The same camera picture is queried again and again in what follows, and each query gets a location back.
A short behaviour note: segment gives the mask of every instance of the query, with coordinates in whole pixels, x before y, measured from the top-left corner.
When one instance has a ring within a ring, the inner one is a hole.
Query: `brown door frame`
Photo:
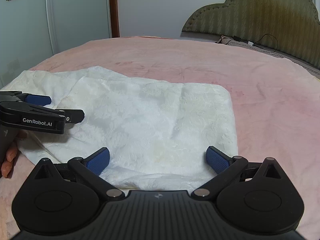
[[[118,0],[109,0],[110,5],[110,22],[113,38],[120,37],[119,17],[118,17]]]

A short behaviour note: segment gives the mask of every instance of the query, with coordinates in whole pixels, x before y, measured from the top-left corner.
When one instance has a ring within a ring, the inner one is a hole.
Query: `door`
[[[0,88],[52,55],[45,0],[0,0]]]
[[[108,0],[52,0],[52,18],[55,53],[111,37]]]

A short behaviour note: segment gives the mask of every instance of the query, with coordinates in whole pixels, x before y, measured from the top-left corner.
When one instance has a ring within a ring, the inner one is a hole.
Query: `finger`
[[[19,139],[25,139],[27,137],[27,133],[23,130],[19,130],[18,134],[17,134],[17,138]]]
[[[2,176],[4,176],[6,178],[9,174],[9,172],[11,171],[12,166],[13,166],[12,162],[10,163],[8,161],[4,161],[1,166]]]
[[[18,147],[15,142],[12,142],[9,149],[7,149],[6,157],[8,162],[12,162],[13,159],[17,156]]]

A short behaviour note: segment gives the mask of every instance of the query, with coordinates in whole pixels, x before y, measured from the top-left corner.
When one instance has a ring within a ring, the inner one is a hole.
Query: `bed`
[[[320,239],[320,82],[300,65],[257,51],[210,42],[130,37],[90,41],[54,55],[32,70],[73,71],[91,66],[129,77],[218,84],[232,98],[239,155],[272,156],[300,193],[305,212],[298,232]],[[0,239],[19,229],[11,202],[33,164],[23,155],[10,179],[0,179]]]

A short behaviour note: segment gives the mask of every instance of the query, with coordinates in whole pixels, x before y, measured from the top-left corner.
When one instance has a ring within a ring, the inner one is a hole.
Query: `white towel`
[[[107,147],[110,164],[100,176],[125,192],[191,192],[215,176],[205,162],[208,146],[237,155],[230,94],[219,85],[129,78],[91,67],[24,71],[3,90],[48,95],[51,108],[85,113],[64,135],[29,132],[19,147],[31,162],[64,163]]]

